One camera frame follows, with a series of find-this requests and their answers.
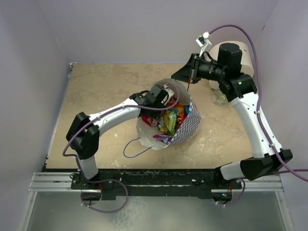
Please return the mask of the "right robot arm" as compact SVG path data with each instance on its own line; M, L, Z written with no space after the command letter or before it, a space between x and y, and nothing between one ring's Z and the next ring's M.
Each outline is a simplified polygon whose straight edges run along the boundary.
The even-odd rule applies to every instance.
M257 87L248 74L241 71L242 50L235 43L222 43L218 49L218 58L209 61L199 54L192 53L188 62L171 78L185 83L195 84L201 79L217 81L220 91L226 95L238 113L248 135L253 156L236 163L218 167L214 183L226 188L233 179L255 180L279 170L283 163L289 162L293 154L284 149L258 105Z

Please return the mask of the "red Real crisps bag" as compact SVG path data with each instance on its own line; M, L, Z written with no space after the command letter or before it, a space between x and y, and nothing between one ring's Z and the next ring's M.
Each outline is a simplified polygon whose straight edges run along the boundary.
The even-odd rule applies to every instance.
M157 118L152 118L148 115L142 115L141 118L143 122L149 125L150 127L156 127L158 125L159 120Z

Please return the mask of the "green Fox's candy bag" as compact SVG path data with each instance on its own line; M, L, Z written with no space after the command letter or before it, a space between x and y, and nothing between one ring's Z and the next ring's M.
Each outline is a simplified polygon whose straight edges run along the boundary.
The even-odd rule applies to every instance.
M176 132L177 111L176 109L166 110L159 119L158 127L163 133L174 135Z

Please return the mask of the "checkered paper bag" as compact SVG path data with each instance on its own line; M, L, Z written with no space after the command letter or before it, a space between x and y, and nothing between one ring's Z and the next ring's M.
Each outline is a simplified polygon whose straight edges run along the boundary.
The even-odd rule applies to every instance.
M175 144L191 139L201 126L202 115L184 85L176 80L165 78L155 83L168 87L174 95L167 102L166 111L159 111L158 118L151 119L144 115L137 120L138 140L146 149L138 154L128 156L126 149L135 139L129 141L123 149L126 158L134 158L148 150L163 150Z

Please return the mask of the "orange snack bag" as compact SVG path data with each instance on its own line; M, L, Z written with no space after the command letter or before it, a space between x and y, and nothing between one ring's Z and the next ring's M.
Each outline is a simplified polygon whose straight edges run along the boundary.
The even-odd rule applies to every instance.
M186 111L185 111L186 107L182 105L181 103L177 103L174 106L174 109L176 109L177 111L177 122L182 123L187 116Z

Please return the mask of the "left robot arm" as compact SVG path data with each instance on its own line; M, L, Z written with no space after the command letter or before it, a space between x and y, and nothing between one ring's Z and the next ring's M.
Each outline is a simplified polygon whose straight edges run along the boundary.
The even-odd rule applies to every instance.
M75 116L66 135L68 144L63 156L77 159L77 165L84 175L82 183L87 188L93 189L99 184L95 154L99 149L100 136L123 122L143 115L157 118L162 111L169 109L167 103L174 93L168 84L153 85L150 90L134 93L105 111L91 115L81 112Z

